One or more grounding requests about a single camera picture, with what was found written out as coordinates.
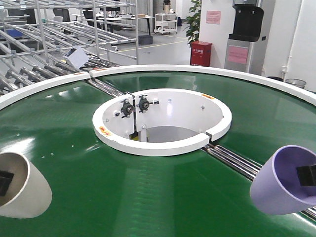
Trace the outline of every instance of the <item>green conveyor belt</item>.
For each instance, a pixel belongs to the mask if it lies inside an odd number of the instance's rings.
[[[183,88],[210,94],[233,113],[219,144],[264,163],[280,146],[316,150],[316,109],[261,85],[183,72],[103,77],[130,92]],[[266,215],[250,181],[202,150],[140,157],[94,134],[92,115],[110,96],[85,82],[46,90],[0,111],[0,150],[26,155],[53,200],[33,219],[0,217],[1,237],[313,237],[300,215]]]

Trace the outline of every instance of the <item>electrical outlet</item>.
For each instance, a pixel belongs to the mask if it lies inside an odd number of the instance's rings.
[[[282,66],[281,67],[281,72],[287,73],[287,70],[288,70],[288,66]]]

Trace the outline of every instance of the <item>white cart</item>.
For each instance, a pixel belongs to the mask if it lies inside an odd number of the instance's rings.
[[[177,14],[159,13],[155,15],[155,33],[177,33]]]

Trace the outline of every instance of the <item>bolt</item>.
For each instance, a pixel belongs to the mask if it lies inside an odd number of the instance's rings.
[[[127,107],[126,111],[131,114],[133,112],[133,107]]]

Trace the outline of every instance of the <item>person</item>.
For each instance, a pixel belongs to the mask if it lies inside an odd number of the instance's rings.
[[[163,10],[164,13],[170,13],[171,8],[171,1],[170,0],[163,0]]]

